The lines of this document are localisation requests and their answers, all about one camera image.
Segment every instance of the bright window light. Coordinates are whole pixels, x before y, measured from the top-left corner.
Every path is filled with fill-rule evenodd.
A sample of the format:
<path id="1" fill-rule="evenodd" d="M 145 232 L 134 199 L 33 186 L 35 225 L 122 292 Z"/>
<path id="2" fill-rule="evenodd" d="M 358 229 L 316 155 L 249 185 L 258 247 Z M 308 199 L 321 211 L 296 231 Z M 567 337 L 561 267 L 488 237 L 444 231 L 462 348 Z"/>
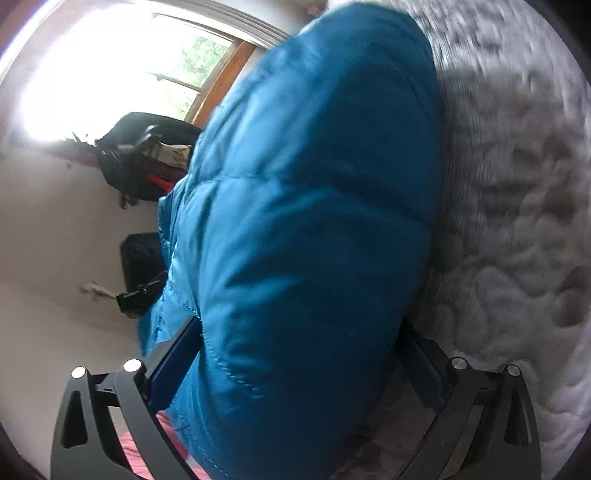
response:
<path id="1" fill-rule="evenodd" d="M 231 44 L 138 5 L 95 11 L 43 58 L 22 100 L 25 128 L 38 140 L 93 142 L 129 112 L 184 119 Z"/>

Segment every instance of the blue sleeping bag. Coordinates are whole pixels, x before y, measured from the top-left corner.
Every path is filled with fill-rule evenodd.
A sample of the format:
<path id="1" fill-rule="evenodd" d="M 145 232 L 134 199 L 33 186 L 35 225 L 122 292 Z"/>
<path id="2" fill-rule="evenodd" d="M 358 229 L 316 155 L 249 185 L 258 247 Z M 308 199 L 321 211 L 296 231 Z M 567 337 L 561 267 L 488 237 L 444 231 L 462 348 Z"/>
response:
<path id="1" fill-rule="evenodd" d="M 317 480 L 389 373 L 430 250 L 440 92 L 408 16 L 353 4 L 268 53 L 160 200 L 167 285 L 144 354 L 204 349 L 168 414 L 213 480 Z"/>

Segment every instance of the mattress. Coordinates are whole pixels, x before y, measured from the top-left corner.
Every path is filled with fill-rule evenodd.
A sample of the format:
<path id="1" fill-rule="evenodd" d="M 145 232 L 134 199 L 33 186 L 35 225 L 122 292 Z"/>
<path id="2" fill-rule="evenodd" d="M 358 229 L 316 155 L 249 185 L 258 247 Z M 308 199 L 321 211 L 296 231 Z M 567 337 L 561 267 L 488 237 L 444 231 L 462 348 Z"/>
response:
<path id="1" fill-rule="evenodd" d="M 524 0 L 375 2 L 423 29 L 445 102 L 432 268 L 411 319 L 475 368 L 521 368 L 550 479 L 591 421 L 591 88 Z M 392 478 L 432 419 L 413 395 L 396 372 L 335 478 Z"/>

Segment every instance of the bolt head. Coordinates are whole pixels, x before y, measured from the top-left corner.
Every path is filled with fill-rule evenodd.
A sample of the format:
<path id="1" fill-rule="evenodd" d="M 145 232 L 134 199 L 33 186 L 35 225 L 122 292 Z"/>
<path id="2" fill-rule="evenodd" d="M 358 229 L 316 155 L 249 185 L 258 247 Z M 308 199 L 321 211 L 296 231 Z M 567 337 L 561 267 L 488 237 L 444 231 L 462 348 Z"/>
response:
<path id="1" fill-rule="evenodd" d="M 521 375 L 521 370 L 517 365 L 508 365 L 507 366 L 507 373 L 512 377 L 518 377 Z"/>
<path id="2" fill-rule="evenodd" d="M 85 373 L 86 373 L 86 368 L 76 367 L 74 370 L 72 370 L 72 377 L 73 378 L 82 378 L 82 377 L 84 377 Z"/>
<path id="3" fill-rule="evenodd" d="M 141 360 L 137 358 L 132 358 L 131 360 L 127 360 L 123 365 L 123 368 L 126 372 L 137 372 L 142 366 Z"/>
<path id="4" fill-rule="evenodd" d="M 466 362 L 463 358 L 457 356 L 452 358 L 452 367 L 456 370 L 465 370 L 468 366 L 468 362 Z"/>

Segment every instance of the pink fabric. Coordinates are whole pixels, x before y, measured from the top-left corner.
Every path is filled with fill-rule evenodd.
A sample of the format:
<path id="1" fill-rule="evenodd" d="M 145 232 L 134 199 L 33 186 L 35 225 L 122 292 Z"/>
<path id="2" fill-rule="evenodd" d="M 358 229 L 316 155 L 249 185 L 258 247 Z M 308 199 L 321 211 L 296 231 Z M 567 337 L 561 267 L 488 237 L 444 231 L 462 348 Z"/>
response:
<path id="1" fill-rule="evenodd" d="M 166 414 L 159 411 L 156 415 L 156 418 L 160 422 L 160 425 L 162 425 L 162 428 L 166 432 L 166 435 L 168 436 L 174 447 L 177 449 L 180 456 L 186 460 L 189 457 L 189 453 L 187 452 L 187 449 L 184 447 L 181 441 L 178 439 L 177 434 L 174 432 L 174 429 L 170 424 L 170 421 Z M 144 459 L 139 454 L 138 447 L 135 444 L 130 432 L 127 432 L 121 437 L 119 437 L 119 441 L 121 442 L 121 446 L 123 447 L 123 451 L 125 453 L 125 456 L 127 457 L 127 460 L 133 472 L 136 475 L 144 477 L 146 480 L 154 480 L 154 477 L 150 473 L 150 470 L 148 470 L 148 466 L 145 464 Z M 210 480 L 209 475 L 205 473 L 205 470 L 203 470 L 199 465 L 191 467 L 191 470 L 193 470 L 193 473 L 197 475 L 197 478 L 199 478 L 199 480 Z"/>

